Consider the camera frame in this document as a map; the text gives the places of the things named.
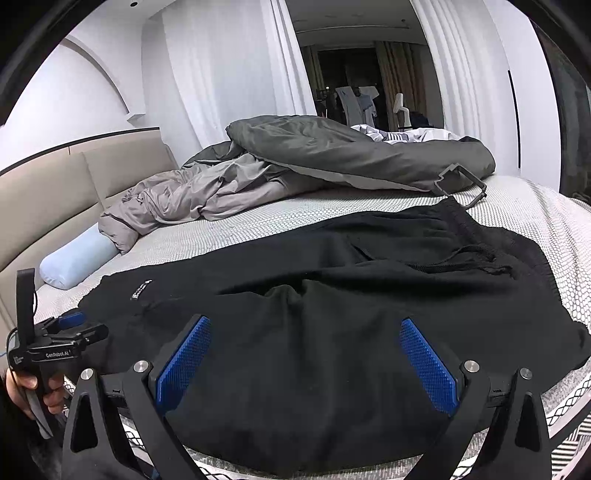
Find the person's left hand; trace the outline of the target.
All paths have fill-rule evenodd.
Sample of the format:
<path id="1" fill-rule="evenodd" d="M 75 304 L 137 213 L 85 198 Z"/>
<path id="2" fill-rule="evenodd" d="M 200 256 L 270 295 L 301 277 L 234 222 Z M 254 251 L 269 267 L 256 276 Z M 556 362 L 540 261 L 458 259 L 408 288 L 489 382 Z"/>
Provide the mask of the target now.
<path id="1" fill-rule="evenodd" d="M 5 386 L 9 398 L 31 420 L 34 419 L 34 415 L 28 402 L 27 392 L 31 391 L 31 395 L 35 397 L 37 385 L 38 379 L 34 375 L 15 373 L 12 369 L 7 370 Z M 66 396 L 63 373 L 58 372 L 50 377 L 48 385 L 49 392 L 43 397 L 43 403 L 51 414 L 58 415 L 63 411 Z"/>

